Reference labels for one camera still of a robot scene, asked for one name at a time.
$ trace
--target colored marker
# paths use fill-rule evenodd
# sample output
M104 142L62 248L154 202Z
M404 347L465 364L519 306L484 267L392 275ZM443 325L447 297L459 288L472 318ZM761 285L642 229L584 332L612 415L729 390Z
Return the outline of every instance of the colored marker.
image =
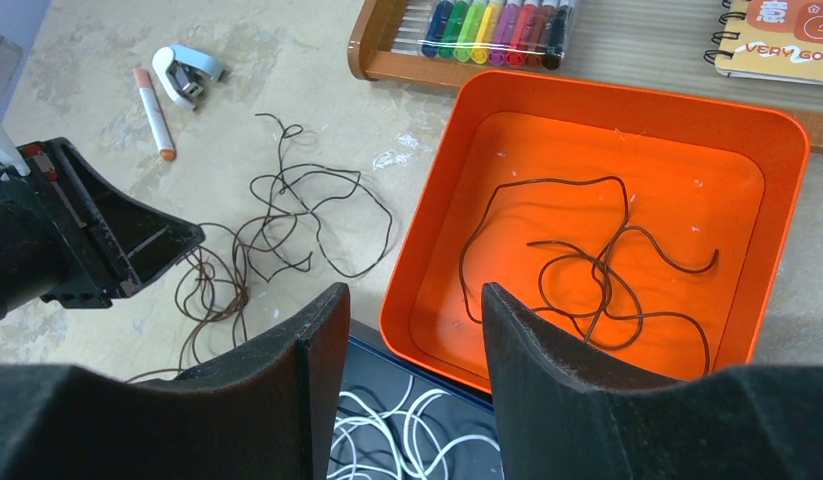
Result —
M505 54L505 61L512 67L523 65L526 57L526 49L529 48L529 36L535 26L537 15L535 12L540 6L541 0L525 0L520 16L517 17L517 25L514 27L514 35L508 43L508 53Z
M490 0L488 7L482 15L482 23L479 25L479 32L476 34L475 45L470 51L470 58L479 65L488 61L488 50L493 39L496 24L499 21L499 14L502 13L502 3L504 0Z
M158 153L161 154L161 158L171 162L175 160L175 147L173 147L170 132L167 131L167 123L164 121L164 114L161 113L158 97L152 89L152 78L149 76L149 71L135 68L132 73L134 73L134 83L140 90L140 99L143 101L143 109L146 110L149 126L152 127L152 137L158 146Z
M442 58L452 58L452 52L455 49L455 43L458 42L458 34L464 26L464 17L467 16L469 7L470 5L464 0L458 0L452 6L452 13L449 15L449 21L446 23L446 29L440 41L441 45L438 47L438 55Z
M488 53L488 61L491 65L500 66L505 63L505 48L514 35L514 28L517 26L517 18L520 16L520 5L523 0L508 0L502 15L499 17L499 24L493 34L493 43L498 48L491 48Z
M453 0L440 0L432 13L432 21L426 31L426 39L420 51L429 58L437 56L437 47L446 31L446 24L449 22L449 15L452 13Z
M552 24L555 21L555 11L558 10L559 0L543 0L541 8L537 10L535 26L529 35L528 49L533 52L526 55L523 63L527 67L537 68L541 64L541 58L546 53L546 45L549 43L549 35L552 33Z
M552 25L549 42L546 44L546 52L541 60L547 70L557 70L561 66L574 8L576 8L576 0L561 0L561 6L555 12L555 22Z
M487 6L488 0L473 0L470 9L467 10L464 26L461 27L461 33L458 34L458 44L455 46L455 52L453 52L455 58L461 62L470 60L470 49L476 39L476 34L479 32L482 16L485 14Z

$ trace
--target purple marker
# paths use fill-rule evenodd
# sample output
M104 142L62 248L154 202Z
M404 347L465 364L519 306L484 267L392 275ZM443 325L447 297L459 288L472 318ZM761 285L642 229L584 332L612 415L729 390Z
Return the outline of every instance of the purple marker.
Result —
M502 9L502 14L499 17L499 24L493 33L491 43L495 47L491 48L488 54L488 61L491 65L501 66L505 63L506 48L511 37L514 35L514 28L517 25L517 18L520 16L520 7L523 6L523 0L508 0L505 8Z

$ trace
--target brown cable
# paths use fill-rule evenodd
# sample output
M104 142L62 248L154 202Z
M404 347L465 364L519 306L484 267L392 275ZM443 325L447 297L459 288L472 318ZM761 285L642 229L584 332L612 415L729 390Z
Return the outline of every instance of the brown cable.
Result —
M629 286L629 284L627 282L625 282L623 280L623 278L617 272L615 272L611 268L611 254L612 254L613 247L616 244L617 240L619 240L620 237L624 233L630 232L630 231L638 232L638 233L641 233L642 235L644 235L647 238L647 240L652 245L654 251L671 268L673 268L675 270L678 270L680 272L686 273L686 274L698 275L698 274L706 273L706 272L710 271L712 268L714 268L714 266L717 264L717 261L718 261L718 258L719 258L719 251L717 249L715 249L714 253L711 257L711 260L708 262L708 264L706 264L704 267L700 267L700 268L688 268L688 267L684 267L684 266L674 262L667 254L664 253L663 249L658 244L658 241L653 237L653 235L649 231L647 231L644 227L641 227L639 225L629 225L630 212L629 212L629 199L628 199L628 194L626 192L626 185L625 185L625 183L623 182L623 180L621 178L616 177L616 176L605 176L605 177L601 177L601 178L597 178L597 179L593 179L593 180L585 180L585 181L573 181L573 180L565 180L565 179L560 179L560 178L546 177L546 178L536 178L536 179L530 179L530 180L523 180L523 181L519 181L519 182L506 183L506 184L502 184L502 185L497 186L494 189L493 193L491 194L490 198L488 199L488 203L485 206L484 212L482 214L482 218L480 219L480 221L479 221L478 225L476 226L476 228L470 234L470 237L468 238L467 242L464 244L464 247L462 248L461 253L459 254L458 278L459 278L459 283L461 284L461 291L462 291L463 300L464 300L464 308L465 308L465 311L467 313L467 316L473 322L481 323L481 321L479 319L477 319L476 317L473 316L473 313L470 310L469 295L468 295L468 290L469 289L468 289L467 282L466 282L465 275L464 275L464 262L466 261L467 252L469 251L472 243L478 238L479 234L481 233L482 228L485 224L485 220L487 219L487 216L490 213L490 209L491 209L491 207L492 207L492 205L493 205L493 203L496 199L496 196L501 190L507 189L507 188L521 187L521 186L531 185L531 184L542 184L542 183L584 187L584 186L595 185L595 184L598 184L598 183L601 183L601 182L607 182L607 181L613 181L613 182L617 183L620 187L621 197L623 199L623 221L621 222L620 227L617 229L617 231L614 233L614 235L608 241L608 243L606 243L605 246L602 248L602 250L599 252L599 254L597 254L596 256L589 255L585 251L583 251L582 249L577 247L576 245L573 245L571 243L568 243L568 242L565 242L565 241L562 241L562 240L539 240L539 241L533 241L533 242L528 242L527 243L528 247L560 246L560 247L566 247L566 248L568 248L568 249L570 249L574 252L574 253L568 253L568 254L559 255L557 257L554 257L551 260L549 260L548 262L546 262L541 267L540 272L538 274L538 291L541 295L541 299L544 302L544 306L534 308L534 309L532 309L532 311L535 312L535 313L553 312L553 313L556 313L558 315L564 316L565 318L570 320L570 322L573 324L573 327L575 328L576 332L582 337L582 340L585 343L588 343L590 345L593 345L597 348L600 348L600 349L606 350L606 351L623 350L624 348L627 348L627 347L631 346L633 343L635 343L635 341L637 341L637 339L640 337L641 333L643 332L644 320L647 319L647 318L658 318L658 317L681 318L681 319L687 321L688 323L691 323L694 326L694 328L697 330L697 333L700 336L700 340L702 341L702 344L703 344L703 353L704 353L704 357L705 357L703 375L707 374L710 370L710 367L711 367L711 355L710 355L710 350L709 350L709 346L708 346L708 338L707 338L707 335L705 334L705 330L702 328L702 325L700 325L699 322L697 322L694 318L690 317L689 315L679 313L679 312L665 312L665 311L662 311L662 312L644 313L644 311L641 307L641 303L638 300L638 297L635 294L634 290ZM544 282L543 282L544 274L547 272L547 270L550 267L552 267L553 265L555 265L558 262L565 261L565 260L583 260L583 261L587 261L587 262L591 263L591 277L592 277L593 281L596 282L597 285L600 287L600 292L601 292L601 300L600 300L599 305L597 306L597 308L595 310L593 310L591 312L573 313L573 312L568 312L564 309L558 308L555 305L553 305L552 301L550 300L549 295L547 294L547 292L544 289ZM625 290L625 292L629 296L629 298L632 299L632 302L635 305L635 310L636 310L635 314L632 314L632 315L617 315L617 314L613 314L613 313L609 312L608 309L609 309L609 305L611 304L611 300L612 300L613 292L614 292L614 288L613 288L613 285L612 285L612 279L614 281L616 281L617 283L619 283L620 286L623 287L623 289ZM636 324L636 328L635 328L634 333L627 340L625 340L624 342L622 342L618 345L607 345L607 344L604 344L604 343L601 343L601 342L598 342L598 341L594 340L592 338L593 332L594 332L594 330L595 330L597 324L599 323L599 320L600 320L600 318L602 317L603 314L606 316L606 318L608 318L609 320L612 320L612 321L636 320L637 324ZM587 329L582 329L582 327L579 325L579 319L587 319L587 318L591 319L591 323L590 323L590 325L588 326Z
M187 364L190 357L192 357L193 363L202 363L196 349L196 342L200 332L209 325L232 320L232 347L237 347L240 343L249 340L244 309L250 300L249 286L253 282L251 275L259 278L267 288L266 286L278 274L286 270L308 272L313 266L312 259L315 251L307 254L304 258L291 260L280 250L290 240L294 231L303 225L303 219L312 219L316 224L316 229L313 231L314 242L317 246L316 252L319 252L319 255L328 265L344 278L355 279L367 274L387 256L390 237L393 232L393 214L371 189L362 184L362 172L332 168L311 162L285 165L284 153L289 147L289 142L294 137L304 133L304 128L299 124L285 125L272 114L257 114L256 116L272 118L282 131L276 145L278 173L259 175L249 183L250 193L266 207L266 211L261 216L247 220L236 230L220 223L200 224L201 227L206 229L221 229L231 237L231 243L224 253L198 246L184 257L190 268L179 280L173 301L178 311L188 319L196 322L196 325L182 343L179 351L178 367L146 372L133 377L132 381L156 373L181 372L188 368ZM320 198L314 203L308 203L305 201L305 195L299 191L300 185L304 180L318 176L348 183L350 188L343 195L330 195ZM262 194L256 190L256 185L265 179L271 179L272 182L269 185L268 193ZM298 208L289 210L279 207L279 197L286 194L294 199ZM360 196L367 197L385 215L387 222L384 243L372 263L361 270L349 272L340 268L337 260L329 255L328 249L323 244L321 235L325 230L324 223L326 219L318 213L318 210L329 202L342 202ZM274 240L270 233L272 227L285 220L289 224L287 230L280 237L276 237L278 240ZM247 233L250 229L255 229L255 231ZM255 263L256 254L272 254L283 265L272 272L262 272ZM227 290L231 294L231 299L227 302L221 300L222 290Z

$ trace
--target table surface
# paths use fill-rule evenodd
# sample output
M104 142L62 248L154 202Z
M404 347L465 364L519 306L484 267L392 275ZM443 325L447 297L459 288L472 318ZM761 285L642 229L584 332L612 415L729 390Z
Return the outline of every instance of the table surface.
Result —
M193 222L240 225L262 214L249 181L275 170L271 112L310 131L290 161L359 169L398 228L389 255L351 282L353 315L377 325L378 309L454 95L353 79L345 46L357 2L54 0L5 117L18 144L63 136L132 197ZM182 43L230 66L197 112L162 98L178 159L159 159L131 69L149 68L161 46ZM162 90L158 85L159 97ZM362 208L332 217L338 255L362 267L378 253L379 226L344 228ZM208 232L206 245L224 238ZM0 323L0 363L71 362L117 378L171 367L194 324L173 303L180 265L109 310L65 311L32 302ZM333 281L324 263L252 285L249 329L287 318ZM229 329L203 332L202 355L230 348ZM823 363L823 157L812 157L779 268L756 362Z

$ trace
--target green marker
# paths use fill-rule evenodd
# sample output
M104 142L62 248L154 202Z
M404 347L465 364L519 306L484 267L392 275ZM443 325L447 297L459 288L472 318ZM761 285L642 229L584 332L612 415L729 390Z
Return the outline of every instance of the green marker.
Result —
M470 60L470 49L473 48L476 33L482 25L482 16L485 14L487 4L488 0L474 0L473 4L470 5L470 10L467 11L467 17L464 18L461 33L458 34L458 44L454 52L455 58L460 62Z
M443 31L441 46L438 47L438 55L441 58L452 58L452 50L455 48L458 34L464 25L464 17L467 15L468 7L469 4L464 0L458 0L453 5L452 13L449 15L449 21L446 24L446 30Z

